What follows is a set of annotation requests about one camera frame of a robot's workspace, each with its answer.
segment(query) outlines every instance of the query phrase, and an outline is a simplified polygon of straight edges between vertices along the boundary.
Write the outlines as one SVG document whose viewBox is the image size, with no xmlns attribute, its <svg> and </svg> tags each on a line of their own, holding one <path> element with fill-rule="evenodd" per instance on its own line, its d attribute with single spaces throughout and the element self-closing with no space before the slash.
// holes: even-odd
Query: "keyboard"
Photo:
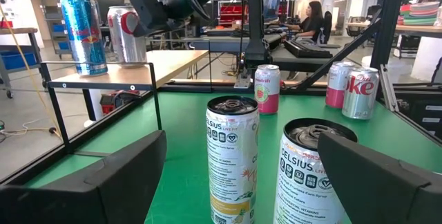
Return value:
<svg viewBox="0 0 442 224">
<path fill-rule="evenodd" d="M 301 41 L 285 41 L 284 47 L 298 58 L 332 58 L 333 55 L 316 45 Z"/>
</svg>

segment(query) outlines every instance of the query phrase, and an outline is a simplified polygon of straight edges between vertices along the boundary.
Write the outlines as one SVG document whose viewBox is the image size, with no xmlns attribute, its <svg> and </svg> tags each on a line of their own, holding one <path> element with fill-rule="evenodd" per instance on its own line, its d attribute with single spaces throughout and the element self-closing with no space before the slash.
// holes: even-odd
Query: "white wall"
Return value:
<svg viewBox="0 0 442 224">
<path fill-rule="evenodd" d="M 12 11 L 16 14 L 12 24 L 15 28 L 39 28 L 37 18 L 32 10 L 31 0 L 14 0 L 11 5 Z M 19 34 L 15 36 L 19 45 L 30 45 L 29 37 L 27 34 Z M 40 31 L 35 33 L 35 39 L 40 48 L 43 48 L 43 39 L 41 38 Z M 14 39 L 11 35 L 1 35 L 0 45 L 15 45 Z"/>
</svg>

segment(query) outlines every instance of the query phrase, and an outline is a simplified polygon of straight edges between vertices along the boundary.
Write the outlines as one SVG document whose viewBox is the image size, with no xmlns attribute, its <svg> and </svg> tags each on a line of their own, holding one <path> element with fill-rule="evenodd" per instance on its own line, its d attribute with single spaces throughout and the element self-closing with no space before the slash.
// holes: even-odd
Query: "green tabletop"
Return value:
<svg viewBox="0 0 442 224">
<path fill-rule="evenodd" d="M 145 223 L 211 222 L 205 112 L 207 102 L 222 95 L 225 94 L 160 93 L 168 151 Z M 442 149 L 384 106 L 376 103 L 370 121 L 357 121 L 342 116 L 338 109 L 326 107 L 324 100 L 324 97 L 282 95 L 278 114 L 260 116 L 256 224 L 272 223 L 282 128 L 295 118 L 323 118 L 337 122 L 353 130 L 362 145 L 425 169 L 442 172 Z M 81 150 L 111 153 L 156 128 L 155 108 L 153 101 L 149 100 L 109 126 Z M 96 160 L 87 156 L 67 156 L 28 185 L 40 187 Z"/>
</svg>

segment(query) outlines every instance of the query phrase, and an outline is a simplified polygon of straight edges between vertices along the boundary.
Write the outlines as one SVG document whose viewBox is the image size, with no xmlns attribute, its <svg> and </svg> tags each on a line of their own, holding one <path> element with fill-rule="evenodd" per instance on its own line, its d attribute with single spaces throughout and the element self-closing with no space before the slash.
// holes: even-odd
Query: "aluminum can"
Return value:
<svg viewBox="0 0 442 224">
<path fill-rule="evenodd" d="M 353 62 L 334 62 L 331 65 L 328 75 L 327 94 L 325 96 L 325 104 L 327 106 L 338 109 L 343 107 L 348 74 L 353 68 Z"/>
<path fill-rule="evenodd" d="M 224 96 L 207 104 L 207 153 L 211 218 L 215 224 L 255 220 L 258 103 Z"/>
<path fill-rule="evenodd" d="M 255 72 L 255 99 L 260 113 L 277 113 L 281 73 L 276 65 L 259 65 Z"/>
<path fill-rule="evenodd" d="M 134 37 L 133 31 L 139 23 L 138 15 L 133 6 L 113 6 L 109 8 L 108 24 L 110 38 L 118 62 L 147 62 L 146 40 L 144 37 Z M 144 66 L 122 65 L 123 68 Z"/>
<path fill-rule="evenodd" d="M 345 89 L 343 115 L 361 120 L 372 118 L 378 85 L 377 69 L 353 68 Z"/>
<path fill-rule="evenodd" d="M 337 224 L 344 217 L 317 151 L 322 132 L 357 141 L 353 131 L 327 120 L 287 123 L 280 141 L 273 224 Z"/>
<path fill-rule="evenodd" d="M 82 76 L 107 73 L 97 2 L 60 0 L 60 5 L 74 61 L 94 63 L 76 64 L 77 73 Z"/>
<path fill-rule="evenodd" d="M 116 8 L 109 7 L 109 11 L 108 11 L 108 15 L 107 15 L 107 18 L 108 18 L 107 23 L 108 23 L 108 27 L 109 27 L 110 41 L 112 43 L 112 49 L 113 49 L 113 52 L 115 54 L 117 54 L 117 50 L 116 50 L 116 47 L 117 47 L 117 42 L 116 41 L 117 40 L 112 38 L 114 36 L 115 37 L 117 36 L 117 33 L 115 33 L 115 29 L 113 27 L 114 26 L 114 24 L 113 24 L 113 17 L 114 17 L 115 11 L 116 11 Z"/>
</svg>

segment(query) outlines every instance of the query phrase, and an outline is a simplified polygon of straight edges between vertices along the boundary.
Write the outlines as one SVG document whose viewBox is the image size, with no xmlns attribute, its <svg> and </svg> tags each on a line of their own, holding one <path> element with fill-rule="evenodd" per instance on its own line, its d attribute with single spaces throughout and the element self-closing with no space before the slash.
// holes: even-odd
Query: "gray floor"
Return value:
<svg viewBox="0 0 442 224">
<path fill-rule="evenodd" d="M 330 43 L 344 45 L 351 41 L 349 37 L 332 37 Z M 50 42 L 45 42 L 45 48 L 41 49 L 42 59 L 45 61 L 58 61 L 58 55 L 54 54 Z M 372 47 L 358 48 L 348 59 L 360 63 L 362 57 L 371 55 Z M 70 61 L 70 55 L 64 55 L 63 60 Z M 198 68 L 202 68 L 209 58 L 206 57 L 198 62 Z M 227 71 L 232 70 L 232 63 L 234 62 L 232 55 L 223 55 L 212 63 L 212 78 L 234 80 L 232 76 L 226 75 Z M 413 64 L 413 59 L 402 59 L 401 62 L 406 64 Z M 52 78 L 62 77 L 75 73 L 72 66 L 61 66 L 60 64 L 53 64 L 50 66 Z M 52 111 L 52 104 L 48 94 L 43 91 L 41 86 L 41 78 L 38 70 L 32 70 L 37 88 L 41 91 L 44 102 L 50 111 Z M 283 71 L 282 77 L 288 76 L 288 72 Z M 300 73 L 296 80 L 301 80 L 305 77 L 305 73 Z M 6 130 L 23 129 L 22 124 L 33 120 L 42 119 L 38 122 L 29 124 L 29 128 L 52 127 L 54 126 L 46 110 L 40 102 L 35 88 L 27 71 L 13 73 L 10 75 L 12 80 L 12 89 L 14 91 L 14 98 L 8 99 L 5 91 L 0 91 L 0 120 L 6 123 Z M 181 73 L 177 78 L 187 78 L 187 72 Z M 209 67 L 204 69 L 198 75 L 198 79 L 209 79 Z M 401 82 L 418 82 L 410 78 L 409 75 L 403 75 Z M 83 95 L 80 90 L 75 89 L 57 89 L 57 97 L 60 103 L 61 111 L 65 116 L 65 123 L 68 129 L 68 134 L 73 134 L 81 131 L 84 128 L 84 123 L 88 117 L 86 115 L 86 107 L 84 104 Z M 61 141 L 57 136 L 51 135 L 45 131 L 29 131 L 25 135 L 10 136 L 4 142 L 0 143 L 0 178 L 7 176 L 13 171 L 26 165 L 41 154 L 47 152 Z"/>
</svg>

